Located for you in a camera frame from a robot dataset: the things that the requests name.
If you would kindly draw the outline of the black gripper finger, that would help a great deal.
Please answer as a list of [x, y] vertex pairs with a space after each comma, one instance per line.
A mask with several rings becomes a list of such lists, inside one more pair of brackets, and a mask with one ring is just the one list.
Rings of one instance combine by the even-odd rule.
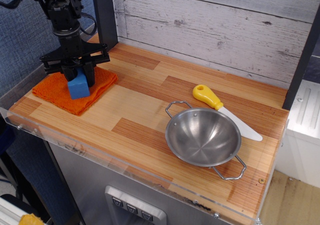
[[95, 84], [95, 64], [92, 62], [87, 62], [82, 66], [84, 75], [87, 80], [89, 87], [92, 87]]
[[78, 75], [78, 71], [77, 71], [76, 67], [70, 67], [70, 66], [63, 65], [61, 68], [62, 68], [62, 73], [68, 82], [75, 79]]

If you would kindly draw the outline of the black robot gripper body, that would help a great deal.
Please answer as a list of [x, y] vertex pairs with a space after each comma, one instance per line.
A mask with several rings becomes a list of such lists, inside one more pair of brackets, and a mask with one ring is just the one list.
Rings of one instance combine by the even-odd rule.
[[62, 66], [82, 68], [86, 63], [97, 64], [110, 61], [108, 45], [84, 41], [78, 32], [59, 36], [60, 47], [40, 57], [46, 74], [62, 73]]

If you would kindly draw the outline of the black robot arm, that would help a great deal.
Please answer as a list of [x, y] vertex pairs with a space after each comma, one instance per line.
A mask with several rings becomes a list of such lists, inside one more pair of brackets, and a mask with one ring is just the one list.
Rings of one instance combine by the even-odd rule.
[[[6, 9], [16, 9], [23, 0], [12, 0], [0, 5]], [[58, 38], [60, 46], [40, 57], [46, 74], [61, 73], [67, 81], [74, 80], [83, 72], [87, 85], [95, 84], [95, 67], [109, 62], [105, 43], [89, 43], [82, 39], [84, 31], [79, 22], [83, 13], [82, 0], [34, 0], [38, 2], [52, 24], [52, 32]]]

